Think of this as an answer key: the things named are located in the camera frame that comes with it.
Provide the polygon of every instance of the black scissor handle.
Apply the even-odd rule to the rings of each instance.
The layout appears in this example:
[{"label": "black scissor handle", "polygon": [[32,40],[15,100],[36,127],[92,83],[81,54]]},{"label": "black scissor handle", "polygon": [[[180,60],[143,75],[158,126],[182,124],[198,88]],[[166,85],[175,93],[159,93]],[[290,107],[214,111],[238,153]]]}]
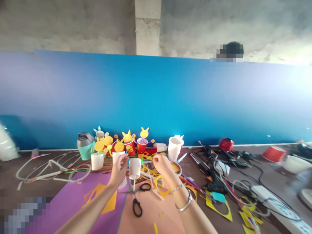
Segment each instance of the black scissor handle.
[{"label": "black scissor handle", "polygon": [[[140,211],[141,211],[139,214],[136,213],[136,210],[135,210],[135,206],[136,206],[136,205],[139,207],[139,209],[140,209]],[[136,198],[133,200],[132,209],[133,209],[133,213],[134,213],[134,215],[135,215],[136,217],[139,218],[139,217],[142,216],[143,210],[142,210],[142,208],[141,208],[140,203],[137,201]]]},{"label": "black scissor handle", "polygon": [[145,192],[145,191],[150,191],[151,190],[151,185],[149,183],[144,183],[142,184],[140,187],[139,187],[139,190],[142,191],[142,192]]}]

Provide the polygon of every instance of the hand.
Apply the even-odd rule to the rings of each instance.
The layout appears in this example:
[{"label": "hand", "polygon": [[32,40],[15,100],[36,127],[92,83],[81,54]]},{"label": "hand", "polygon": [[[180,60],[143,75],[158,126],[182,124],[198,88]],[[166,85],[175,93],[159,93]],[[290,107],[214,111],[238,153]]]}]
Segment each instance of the hand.
[{"label": "hand", "polygon": [[172,174],[175,174],[175,172],[172,169],[171,162],[169,159],[163,155],[163,154],[156,154],[153,157],[153,163],[156,168],[156,170],[164,175],[165,177],[171,176]]},{"label": "hand", "polygon": [[123,154],[118,157],[111,170],[111,177],[108,185],[118,187],[123,182],[128,168],[128,159],[128,154]]}]

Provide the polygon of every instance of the power strip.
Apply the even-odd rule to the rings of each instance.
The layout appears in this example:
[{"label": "power strip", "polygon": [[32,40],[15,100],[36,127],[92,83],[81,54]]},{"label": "power strip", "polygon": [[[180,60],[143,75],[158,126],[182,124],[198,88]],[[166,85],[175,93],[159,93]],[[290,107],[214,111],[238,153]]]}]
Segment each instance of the power strip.
[{"label": "power strip", "polygon": [[[300,219],[291,209],[287,208],[280,200],[262,185],[252,186],[251,190],[258,196],[260,202],[265,201],[269,208],[291,219]],[[312,234],[312,228],[303,220],[293,221],[271,212],[292,234]]]}]

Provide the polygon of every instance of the concrete pillar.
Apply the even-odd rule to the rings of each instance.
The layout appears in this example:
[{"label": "concrete pillar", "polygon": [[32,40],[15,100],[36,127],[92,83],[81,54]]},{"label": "concrete pillar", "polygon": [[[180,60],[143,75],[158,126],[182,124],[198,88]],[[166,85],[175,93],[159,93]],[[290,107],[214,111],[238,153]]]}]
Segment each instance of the concrete pillar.
[{"label": "concrete pillar", "polygon": [[162,0],[135,0],[137,55],[160,56]]}]

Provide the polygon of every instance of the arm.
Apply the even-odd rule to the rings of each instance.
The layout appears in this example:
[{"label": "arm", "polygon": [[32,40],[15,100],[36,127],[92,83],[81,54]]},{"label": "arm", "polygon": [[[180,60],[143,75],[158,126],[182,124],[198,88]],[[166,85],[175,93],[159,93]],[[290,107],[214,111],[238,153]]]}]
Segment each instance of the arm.
[{"label": "arm", "polygon": [[111,178],[107,186],[96,195],[85,207],[75,214],[67,223],[65,223],[56,233],[57,234],[77,234],[89,233],[95,222],[101,215],[106,203],[122,183],[128,168],[128,155],[120,155],[118,161],[114,164],[111,172]]},{"label": "arm", "polygon": [[[182,183],[180,178],[173,171],[171,163],[166,156],[157,154],[153,157],[153,162],[157,171],[164,175],[171,189],[175,189]],[[174,191],[172,195],[179,209],[183,208],[187,204],[189,192],[184,186]],[[217,231],[213,227],[212,223],[194,199],[191,201],[186,210],[179,211],[179,214],[186,234],[217,234]]]}]

